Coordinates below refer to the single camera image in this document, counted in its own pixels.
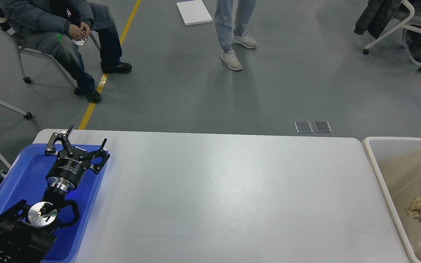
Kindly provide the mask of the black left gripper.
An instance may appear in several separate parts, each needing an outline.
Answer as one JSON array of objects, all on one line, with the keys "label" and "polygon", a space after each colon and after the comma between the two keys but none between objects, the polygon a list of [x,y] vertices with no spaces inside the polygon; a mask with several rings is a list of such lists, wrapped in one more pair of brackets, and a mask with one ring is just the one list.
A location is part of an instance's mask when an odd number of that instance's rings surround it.
[{"label": "black left gripper", "polygon": [[[46,175],[48,191],[76,190],[87,170],[99,174],[110,158],[110,154],[104,149],[107,138],[104,138],[99,149],[94,151],[87,152],[82,148],[73,148],[68,138],[73,128],[74,124],[70,125],[65,133],[52,133],[45,147],[45,156],[56,157]],[[57,151],[56,142],[61,142],[62,151]],[[97,158],[101,160],[93,163],[92,160]]]}]

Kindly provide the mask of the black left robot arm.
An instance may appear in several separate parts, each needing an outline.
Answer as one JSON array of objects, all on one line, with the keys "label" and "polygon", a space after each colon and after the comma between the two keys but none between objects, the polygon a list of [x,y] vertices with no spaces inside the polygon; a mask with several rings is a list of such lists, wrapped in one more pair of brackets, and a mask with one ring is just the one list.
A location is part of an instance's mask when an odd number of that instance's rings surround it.
[{"label": "black left robot arm", "polygon": [[67,131],[18,155],[0,185],[0,263],[68,263],[80,248],[110,154]]}]

